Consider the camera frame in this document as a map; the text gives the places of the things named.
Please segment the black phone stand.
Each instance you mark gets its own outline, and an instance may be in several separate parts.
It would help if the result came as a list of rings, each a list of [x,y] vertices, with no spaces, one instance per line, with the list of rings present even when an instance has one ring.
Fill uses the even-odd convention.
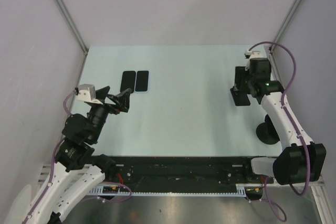
[[[232,87],[230,92],[236,106],[250,106],[250,100],[247,94],[241,93],[239,90],[236,90],[235,87]]]

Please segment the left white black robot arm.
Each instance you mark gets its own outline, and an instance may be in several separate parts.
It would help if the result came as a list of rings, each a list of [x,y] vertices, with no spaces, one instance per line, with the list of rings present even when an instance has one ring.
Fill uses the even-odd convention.
[[[116,163],[101,154],[92,157],[110,114],[127,113],[132,90],[117,95],[109,86],[96,90],[92,84],[74,88],[64,99],[67,113],[63,138],[51,156],[47,178],[35,196],[27,185],[14,200],[5,223],[63,223],[85,195],[116,175]]]

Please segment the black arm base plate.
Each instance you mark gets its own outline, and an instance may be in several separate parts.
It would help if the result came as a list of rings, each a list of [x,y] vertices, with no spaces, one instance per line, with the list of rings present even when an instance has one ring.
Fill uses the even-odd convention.
[[[131,157],[114,156],[115,168],[106,182],[132,191],[223,193],[235,185],[264,187],[264,175],[252,171],[251,157]]]

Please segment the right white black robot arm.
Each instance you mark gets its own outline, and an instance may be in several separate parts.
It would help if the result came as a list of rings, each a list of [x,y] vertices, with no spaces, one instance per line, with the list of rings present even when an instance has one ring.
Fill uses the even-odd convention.
[[[249,106],[249,96],[266,111],[256,135],[265,144],[281,144],[278,157],[255,157],[242,169],[243,179],[254,183],[261,175],[275,178],[281,185],[316,182],[326,157],[323,144],[316,144],[301,127],[279,81],[271,80],[267,58],[250,57],[246,66],[235,68],[231,88],[236,106]]]

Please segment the black phone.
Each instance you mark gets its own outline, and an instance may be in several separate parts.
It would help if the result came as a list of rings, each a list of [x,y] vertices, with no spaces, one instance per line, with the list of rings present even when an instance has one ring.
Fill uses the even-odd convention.
[[[136,74],[135,71],[124,71],[122,73],[120,92],[123,92],[126,89],[131,89],[131,93],[134,92]]]

